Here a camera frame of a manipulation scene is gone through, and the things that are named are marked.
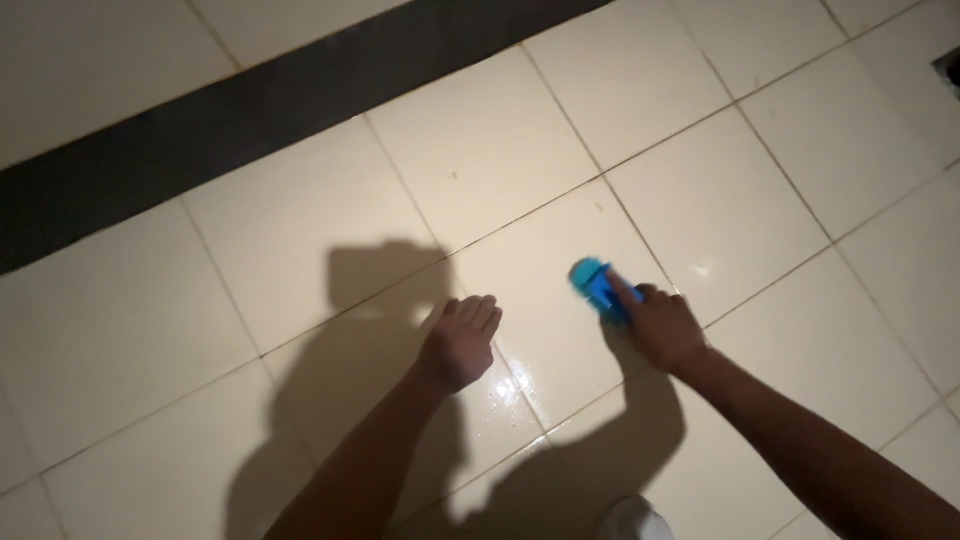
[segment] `blue scrub brush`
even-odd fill
[[[615,325],[625,325],[630,322],[630,312],[620,304],[616,291],[607,279],[609,263],[604,264],[599,258],[585,258],[573,265],[570,270],[570,283],[577,292],[590,302],[607,322]],[[643,295],[636,289],[634,296],[643,302]]]

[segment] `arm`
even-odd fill
[[[383,537],[430,419],[493,364],[490,343],[502,314],[492,296],[466,299],[459,313],[451,300],[407,375],[340,443],[264,540]]]
[[[711,349],[686,300],[611,276],[635,345],[690,386],[843,538],[960,538],[960,512],[893,463]]]

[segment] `floor tile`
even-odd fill
[[[851,36],[859,36],[920,0],[827,0]]]
[[[323,462],[403,377],[433,324],[422,322],[451,295],[464,296],[449,264],[431,266],[264,358],[315,462]],[[396,517],[423,509],[540,435],[498,359],[431,422]]]
[[[546,437],[403,524],[393,538],[584,538],[592,523]]]
[[[629,218],[601,181],[587,184],[454,256],[470,294],[495,294],[504,316],[495,339],[543,425],[550,429],[623,381],[596,312],[567,274],[600,257],[638,282],[669,290]]]
[[[253,540],[311,473],[256,360],[44,477],[71,540]]]
[[[4,276],[0,305],[41,470],[256,357],[180,201]]]
[[[0,169],[233,73],[178,0],[6,2],[0,68]]]
[[[960,424],[946,409],[934,408],[881,454],[960,508]]]
[[[834,238],[942,170],[849,48],[743,108]]]
[[[626,388],[548,435],[555,447],[575,449],[565,459],[587,486],[591,508],[634,491],[677,538],[763,539],[803,510],[756,451],[686,386],[649,370]]]
[[[829,244],[736,109],[607,178],[703,325]]]
[[[960,1],[923,2],[852,47],[941,164],[960,159],[960,100],[931,66],[960,47]]]
[[[195,0],[244,66],[277,57],[410,0]]]
[[[26,481],[36,472],[34,459],[23,438],[20,420],[6,392],[0,389],[0,493]]]
[[[444,256],[362,117],[185,201],[264,353]]]
[[[937,399],[833,249],[720,320],[707,337],[871,448],[889,442]]]
[[[597,175],[517,47],[368,115],[449,253]]]
[[[960,385],[960,168],[840,243],[883,312],[943,393]]]
[[[836,540],[836,536],[807,511],[770,540]]]
[[[665,0],[617,0],[525,45],[604,170],[730,102]]]
[[[845,40],[818,0],[674,0],[674,5],[736,98]]]
[[[57,515],[39,479],[0,497],[0,537],[63,540]]]

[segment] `tiled floor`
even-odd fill
[[[95,3],[5,8],[3,165],[400,2]],[[397,537],[581,536],[640,492],[680,539],[827,540],[603,332],[588,255],[960,506],[957,46],[960,0],[616,0],[0,278],[0,537],[256,538],[431,307],[492,293]]]

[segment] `floor drain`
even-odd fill
[[[953,95],[960,99],[960,47],[934,62],[933,68],[940,74],[940,78]]]

